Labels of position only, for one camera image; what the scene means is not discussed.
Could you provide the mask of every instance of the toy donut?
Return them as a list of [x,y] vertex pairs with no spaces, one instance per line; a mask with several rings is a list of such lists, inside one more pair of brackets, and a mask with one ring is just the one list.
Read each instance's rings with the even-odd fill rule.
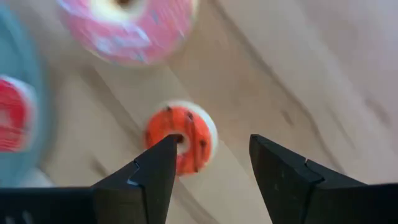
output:
[[216,154],[216,126],[205,110],[191,102],[169,102],[151,117],[145,131],[146,148],[169,134],[178,136],[177,175],[199,172]]
[[117,64],[162,60],[185,39],[198,0],[58,0],[72,36]]
[[19,152],[32,138],[35,117],[33,88],[0,76],[0,152]]

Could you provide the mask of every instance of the blue round object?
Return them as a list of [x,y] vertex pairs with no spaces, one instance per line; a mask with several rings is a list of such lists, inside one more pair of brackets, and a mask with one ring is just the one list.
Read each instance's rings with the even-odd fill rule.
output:
[[0,153],[0,187],[15,187],[40,159],[50,137],[52,116],[45,75],[29,36],[9,8],[0,4],[0,73],[34,88],[37,97],[35,138],[22,152]]

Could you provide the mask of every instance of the wooden table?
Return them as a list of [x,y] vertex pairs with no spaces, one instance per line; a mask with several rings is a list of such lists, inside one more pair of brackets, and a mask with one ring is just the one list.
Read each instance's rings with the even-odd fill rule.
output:
[[8,2],[47,62],[57,138],[41,168],[56,184],[91,185],[133,160],[148,117],[170,99],[206,109],[220,143],[205,170],[176,181],[168,223],[271,223],[249,161],[252,133],[336,169],[306,112],[213,1],[202,0],[187,43],[149,68],[90,55],[62,27],[55,1]]

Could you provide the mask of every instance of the red toy donut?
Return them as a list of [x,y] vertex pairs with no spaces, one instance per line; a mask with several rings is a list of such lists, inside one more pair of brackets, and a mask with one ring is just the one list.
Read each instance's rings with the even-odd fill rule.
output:
[[177,134],[177,175],[194,174],[215,156],[217,129],[205,110],[187,101],[167,103],[149,120],[145,145],[150,148],[169,134]]
[[32,138],[35,95],[31,86],[0,76],[0,152],[23,150]]

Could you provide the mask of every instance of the wood grain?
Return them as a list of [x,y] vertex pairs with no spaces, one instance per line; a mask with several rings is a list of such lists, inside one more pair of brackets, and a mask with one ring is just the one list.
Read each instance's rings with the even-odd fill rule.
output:
[[336,165],[363,182],[396,182],[397,4],[219,3],[253,52],[308,109]]
[[187,43],[149,68],[117,67],[81,49],[50,0],[10,4],[54,70],[58,138],[42,168],[58,185],[91,185],[137,156],[147,119],[172,99],[204,107],[220,143],[206,169],[176,181],[168,223],[271,223],[249,161],[252,133],[336,169],[306,112],[212,1],[201,2]]

